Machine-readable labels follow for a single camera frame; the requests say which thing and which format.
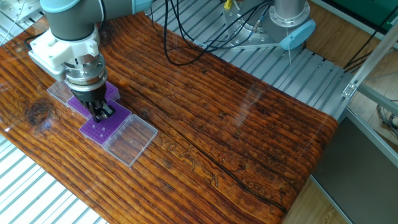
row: metal bar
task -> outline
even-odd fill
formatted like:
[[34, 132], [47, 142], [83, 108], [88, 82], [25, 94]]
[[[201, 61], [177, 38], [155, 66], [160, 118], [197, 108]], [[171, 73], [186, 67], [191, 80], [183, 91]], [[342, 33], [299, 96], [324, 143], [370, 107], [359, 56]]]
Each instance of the metal bar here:
[[362, 93], [364, 96], [368, 97], [370, 100], [379, 104], [380, 106], [390, 111], [391, 113], [398, 114], [398, 105], [396, 103], [386, 98], [385, 96], [381, 95], [380, 93], [374, 91], [372, 88], [368, 87], [367, 85], [363, 83], [360, 84], [360, 86], [358, 87], [358, 92]]
[[373, 50], [356, 75], [351, 79], [350, 83], [341, 94], [343, 97], [351, 98], [354, 95], [360, 84], [373, 71], [374, 67], [387, 54], [397, 40], [398, 22], [391, 27], [390, 31], [384, 36], [384, 38], [380, 41], [380, 44], [376, 47], [376, 49]]

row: dark wood knot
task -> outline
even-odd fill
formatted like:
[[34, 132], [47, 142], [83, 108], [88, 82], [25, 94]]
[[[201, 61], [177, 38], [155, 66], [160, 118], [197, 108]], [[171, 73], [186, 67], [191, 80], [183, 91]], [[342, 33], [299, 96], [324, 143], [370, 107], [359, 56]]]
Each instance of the dark wood knot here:
[[38, 126], [53, 114], [53, 105], [48, 99], [39, 99], [26, 112], [27, 120], [30, 124]]

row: light blue bracket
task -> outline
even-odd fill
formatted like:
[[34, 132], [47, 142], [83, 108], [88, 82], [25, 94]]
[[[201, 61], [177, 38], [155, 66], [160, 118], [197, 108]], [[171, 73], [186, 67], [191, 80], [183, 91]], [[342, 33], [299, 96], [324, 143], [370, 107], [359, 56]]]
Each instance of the light blue bracket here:
[[311, 36], [316, 26], [317, 25], [313, 19], [304, 23], [286, 38], [284, 38], [279, 45], [285, 50], [292, 50], [298, 47]]

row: wire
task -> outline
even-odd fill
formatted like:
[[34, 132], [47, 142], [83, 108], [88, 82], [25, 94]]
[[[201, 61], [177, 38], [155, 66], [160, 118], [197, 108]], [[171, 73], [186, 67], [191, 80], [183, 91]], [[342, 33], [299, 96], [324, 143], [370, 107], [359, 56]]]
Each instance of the wire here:
[[391, 131], [395, 134], [396, 138], [398, 138], [398, 126], [394, 124], [394, 119], [397, 118], [397, 115], [391, 114], [389, 118], [387, 118], [386, 110], [380, 105], [376, 106], [377, 114], [379, 115], [379, 119], [381, 123], [386, 124]]
[[14, 26], [15, 26], [15, 24], [17, 23], [19, 17], [21, 16], [22, 10], [24, 10], [25, 2], [26, 2], [26, 0], [24, 0], [24, 2], [22, 3], [21, 11], [19, 11], [18, 16], [17, 16], [17, 19], [15, 19], [14, 23], [12, 24], [12, 26], [11, 26], [10, 29], [8, 30], [6, 36], [4, 36], [4, 39], [3, 39], [2, 42], [0, 43], [0, 46], [3, 45], [4, 41], [6, 41], [8, 35], [10, 35], [10, 32], [11, 32], [12, 28], [14, 28]]
[[[180, 22], [180, 13], [179, 13], [179, 6], [178, 6], [179, 3], [178, 3], [178, 1], [179, 1], [179, 0], [177, 0], [177, 12], [175, 11], [175, 6], [174, 6], [173, 1], [171, 1], [171, 5], [172, 5], [172, 7], [173, 7], [173, 11], [174, 11], [176, 20], [177, 20], [177, 22], [178, 22], [178, 28], [180, 29], [181, 36], [182, 36], [183, 40], [185, 41], [185, 43], [186, 43], [188, 46], [190, 46], [191, 48], [193, 48], [193, 49], [195, 49], [195, 50], [199, 47], [199, 45], [205, 46], [205, 47], [211, 47], [211, 48], [213, 48], [213, 50], [209, 50], [209, 51], [207, 51], [207, 52], [212, 52], [212, 51], [214, 51], [214, 50], [219, 50], [219, 49], [231, 49], [231, 48], [233, 48], [233, 47], [237, 47], [237, 45], [232, 46], [232, 47], [225, 47], [225, 48], [224, 48], [223, 46], [221, 46], [221, 47], [215, 47], [215, 46], [212, 46], [211, 44], [210, 44], [210, 45], [206, 45], [206, 44], [204, 44], [204, 43], [197, 42], [193, 37], [191, 37], [191, 36], [188, 34], [187, 31], [185, 31], [185, 29], [183, 28], [183, 26], [182, 26], [182, 24], [181, 24], [181, 22]], [[231, 41], [233, 38], [235, 38], [235, 37], [242, 31], [242, 29], [243, 29], [244, 26], [246, 25], [247, 21], [250, 20], [250, 19], [256, 14], [257, 10], [260, 9], [262, 6], [265, 6], [266, 4], [269, 4], [270, 2], [271, 2], [271, 1], [267, 1], [267, 2], [262, 2], [262, 4], [259, 4], [258, 7], [256, 8], [256, 10], [253, 11], [253, 12], [251, 13], [251, 15], [249, 16], [249, 18], [246, 19], [246, 20], [244, 21], [244, 23], [241, 24], [241, 25], [233, 32], [232, 36], [231, 36], [229, 39], [226, 39], [226, 40], [215, 40], [215, 41], [217, 41], [217, 42], [229, 42], [229, 41]], [[267, 12], [267, 10], [269, 9], [269, 7], [267, 7], [267, 8], [263, 11], [263, 13], [262, 13], [260, 19], [257, 21], [256, 25], [253, 27], [253, 32], [255, 32], [255, 31], [257, 30], [257, 28], [259, 27], [259, 25], [261, 24], [261, 21], [263, 20], [264, 15], [265, 15], [265, 13]], [[197, 44], [197, 46], [196, 46], [196, 47], [192, 46], [192, 45], [185, 39], [184, 34], [185, 34], [194, 44]]]
[[[383, 25], [388, 21], [388, 19], [396, 12], [396, 10], [398, 9], [398, 5], [394, 8], [394, 10], [392, 10], [390, 12], [390, 14], [381, 22], [381, 24], [374, 30], [373, 34], [369, 37], [369, 39], [365, 42], [364, 45], [362, 45], [362, 47], [355, 53], [355, 55], [349, 60], [349, 62], [344, 66], [343, 69], [348, 68], [350, 65], [354, 64], [355, 62], [358, 61], [358, 59], [356, 61], [353, 62], [353, 60], [359, 55], [359, 53], [362, 52], [362, 50], [365, 48], [365, 46], [368, 45], [368, 43], [370, 43], [370, 41], [373, 39], [373, 37], [382, 29]], [[360, 59], [367, 57], [368, 55], [370, 55], [370, 53], [368, 53], [365, 56], [362, 56]]]
[[[191, 61], [189, 61], [189, 62], [186, 62], [186, 63], [175, 63], [175, 62], [173, 62], [173, 61], [171, 60], [171, 58], [169, 57], [169, 54], [168, 54], [168, 52], [167, 52], [167, 51], [168, 51], [168, 50], [167, 50], [167, 21], [168, 21], [168, 18], [169, 18], [169, 4], [168, 4], [167, 1], [168, 1], [168, 0], [165, 0], [165, 8], [166, 8], [165, 11], [166, 11], [166, 13], [165, 13], [165, 22], [164, 22], [164, 41], [163, 41], [163, 48], [164, 48], [164, 52], [165, 52], [165, 56], [166, 56], [167, 60], [168, 60], [172, 65], [175, 65], [175, 66], [189, 65], [189, 64], [191, 64], [191, 63], [197, 61], [204, 53], [206, 53], [206, 52], [211, 52], [211, 51], [220, 49], [220, 47], [216, 47], [216, 49], [214, 49], [214, 50], [209, 50], [209, 51], [207, 51], [208, 48], [209, 48], [212, 44], [214, 44], [214, 42], [215, 42], [215, 41], [212, 41], [212, 42], [210, 43], [210, 45], [208, 45], [204, 50], [200, 51], [200, 54], [199, 54], [195, 59], [193, 59], [193, 60], [191, 60]], [[251, 11], [257, 9], [259, 6], [261, 6], [261, 5], [263, 5], [263, 4], [264, 4], [264, 3], [262, 2], [262, 3], [260, 3], [260, 4], [256, 5], [256, 6], [252, 7], [252, 8], [251, 8], [250, 10], [248, 10], [247, 12], [243, 13], [241, 16], [239, 16], [237, 19], [235, 19], [229, 26], [227, 26], [220, 34], [218, 34], [218, 36], [215, 38], [215, 40], [219, 39], [219, 38], [220, 38], [220, 37], [221, 37], [233, 24], [235, 24], [236, 22], [238, 22], [242, 17], [244, 17], [245, 15], [247, 15], [249, 12], [251, 12]], [[243, 42], [239, 43], [238, 45], [235, 45], [235, 46], [232, 46], [232, 47], [225, 47], [225, 48], [223, 48], [223, 49], [231, 49], [231, 48], [233, 48], [233, 47], [237, 47], [237, 46], [239, 46], [239, 45], [245, 43], [245, 41], [247, 41], [247, 40], [250, 38], [251, 35], [249, 35], [249, 37], [247, 37], [246, 40], [244, 40]]]
[[101, 31], [104, 28], [105, 21], [106, 21], [106, 9], [105, 9], [104, 0], [100, 0], [100, 7], [102, 9], [103, 20], [101, 21], [101, 24], [99, 25], [98, 31]]

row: wood grain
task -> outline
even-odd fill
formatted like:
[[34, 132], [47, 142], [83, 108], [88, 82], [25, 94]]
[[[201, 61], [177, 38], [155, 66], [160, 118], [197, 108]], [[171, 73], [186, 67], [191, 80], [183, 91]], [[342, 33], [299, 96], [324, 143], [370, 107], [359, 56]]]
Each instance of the wood grain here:
[[[213, 55], [172, 66], [139, 14], [101, 34], [120, 103], [159, 130], [128, 169], [84, 139], [83, 118], [47, 94], [53, 80], [21, 45], [44, 27], [0, 49], [0, 130], [111, 223], [280, 223], [337, 127]], [[183, 45], [176, 34], [169, 40]], [[196, 55], [170, 53], [176, 62]]]

